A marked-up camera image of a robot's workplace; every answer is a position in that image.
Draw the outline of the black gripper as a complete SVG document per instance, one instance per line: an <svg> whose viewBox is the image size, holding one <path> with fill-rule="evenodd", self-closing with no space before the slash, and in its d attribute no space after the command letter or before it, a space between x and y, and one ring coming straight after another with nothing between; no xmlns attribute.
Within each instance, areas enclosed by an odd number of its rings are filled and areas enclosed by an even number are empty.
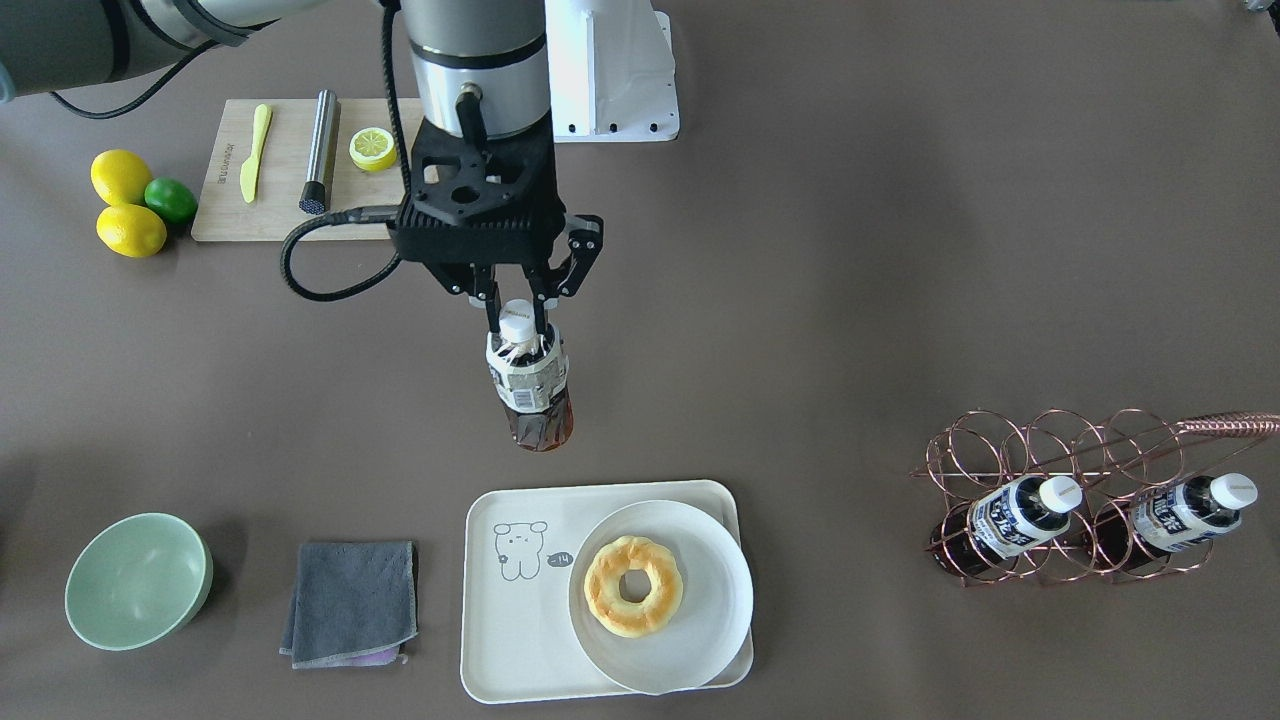
<svg viewBox="0 0 1280 720"><path fill-rule="evenodd" d="M579 292L604 247L604 222L561 201L550 120L476 147L421 120L410 147L412 183L389 232L397 252L430 266L452 293L480 291L477 266L516 265L534 286L539 347L549 346L548 300ZM484 293L488 331L500 338L502 296Z"/></svg>

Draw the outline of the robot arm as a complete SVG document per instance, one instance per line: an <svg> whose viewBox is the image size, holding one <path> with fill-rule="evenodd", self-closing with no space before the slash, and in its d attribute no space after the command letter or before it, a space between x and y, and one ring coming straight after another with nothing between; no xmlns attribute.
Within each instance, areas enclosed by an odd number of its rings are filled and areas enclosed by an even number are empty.
<svg viewBox="0 0 1280 720"><path fill-rule="evenodd" d="M214 47L237 47L307 1L5 1L3 100L105 85ZM547 13L540 1L384 1L381 64L404 197L332 211L282 247L285 283L332 302L374 287L403 260L424 265L486 314L513 348L550 352L547 309L577 292L603 243L598 217L566 213L556 184ZM328 225L384 224L396 255L376 275L320 293L292 274L294 246ZM522 269L532 338L499 309L495 269Z"/></svg>

